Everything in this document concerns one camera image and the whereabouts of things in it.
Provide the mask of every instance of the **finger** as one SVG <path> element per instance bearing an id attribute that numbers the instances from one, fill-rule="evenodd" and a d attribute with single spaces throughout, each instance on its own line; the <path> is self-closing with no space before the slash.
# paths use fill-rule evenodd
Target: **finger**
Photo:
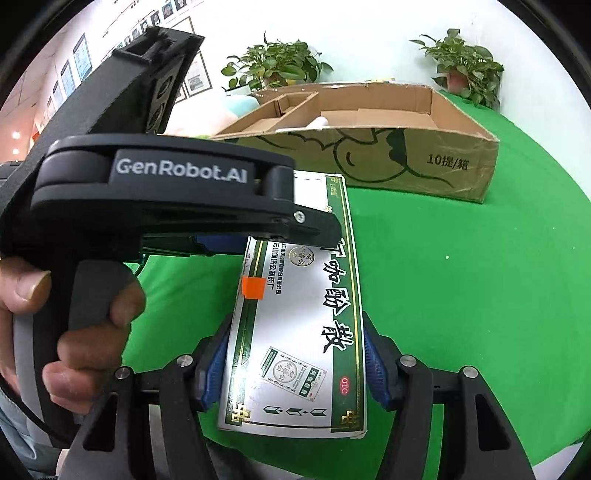
<path id="1" fill-rule="evenodd" d="M 53 362 L 43 368 L 43 383 L 47 391 L 73 402 L 92 401 L 102 392 L 113 370 L 72 370 L 63 362 Z"/>
<path id="2" fill-rule="evenodd" d="M 0 309 L 37 312 L 47 301 L 50 289 L 49 271 L 39 270 L 20 257 L 0 260 Z"/>
<path id="3" fill-rule="evenodd" d="M 55 397 L 53 395 L 49 395 L 49 398 L 56 405 L 80 415 L 87 415 L 92 408 L 92 404 L 94 403 L 92 400 L 74 401 L 68 400 L 67 398 Z"/>
<path id="4" fill-rule="evenodd" d="M 117 327 L 125 327 L 145 310 L 146 296 L 139 282 L 133 282 L 121 290 L 111 302 L 109 317 Z"/>
<path id="5" fill-rule="evenodd" d="M 121 365 L 121 355 L 131 331 L 111 322 L 70 330 L 57 342 L 57 356 L 68 368 L 109 370 Z"/>
<path id="6" fill-rule="evenodd" d="M 8 381 L 16 375 L 14 346 L 12 343 L 12 313 L 0 310 L 0 374 Z"/>

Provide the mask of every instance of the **plant pot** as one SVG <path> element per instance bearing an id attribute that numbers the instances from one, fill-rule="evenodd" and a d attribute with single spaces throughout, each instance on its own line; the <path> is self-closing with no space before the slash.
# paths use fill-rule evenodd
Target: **plant pot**
<path id="1" fill-rule="evenodd" d="M 464 88 L 468 87 L 468 77 L 458 72 L 457 70 L 450 70 L 447 72 L 447 91 L 454 95 L 460 95 Z"/>

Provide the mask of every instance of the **gray sleeve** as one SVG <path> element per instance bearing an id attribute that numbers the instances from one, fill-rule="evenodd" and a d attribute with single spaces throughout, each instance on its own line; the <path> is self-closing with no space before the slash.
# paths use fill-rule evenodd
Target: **gray sleeve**
<path id="1" fill-rule="evenodd" d="M 61 450 L 35 443 L 25 414 L 0 390 L 0 428 L 33 478 L 55 475 Z"/>

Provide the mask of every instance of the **orange sticker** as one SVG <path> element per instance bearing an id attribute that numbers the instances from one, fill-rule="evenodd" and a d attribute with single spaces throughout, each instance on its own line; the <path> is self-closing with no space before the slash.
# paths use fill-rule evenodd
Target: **orange sticker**
<path id="1" fill-rule="evenodd" d="M 248 300 L 262 300 L 266 284 L 266 278 L 242 277 L 242 295 Z"/>

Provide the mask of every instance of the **gold decorative pattern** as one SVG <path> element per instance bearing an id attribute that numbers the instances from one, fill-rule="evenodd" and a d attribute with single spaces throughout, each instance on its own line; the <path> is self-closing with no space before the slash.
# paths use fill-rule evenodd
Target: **gold decorative pattern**
<path id="1" fill-rule="evenodd" d="M 347 410 L 347 415 L 340 418 L 340 422 L 344 425 L 355 425 L 359 421 L 359 416 L 355 410 Z"/>
<path id="2" fill-rule="evenodd" d="M 236 403 L 236 406 L 232 410 L 232 421 L 237 423 L 242 422 L 244 419 L 251 417 L 251 411 L 244 408 L 243 403 Z"/>

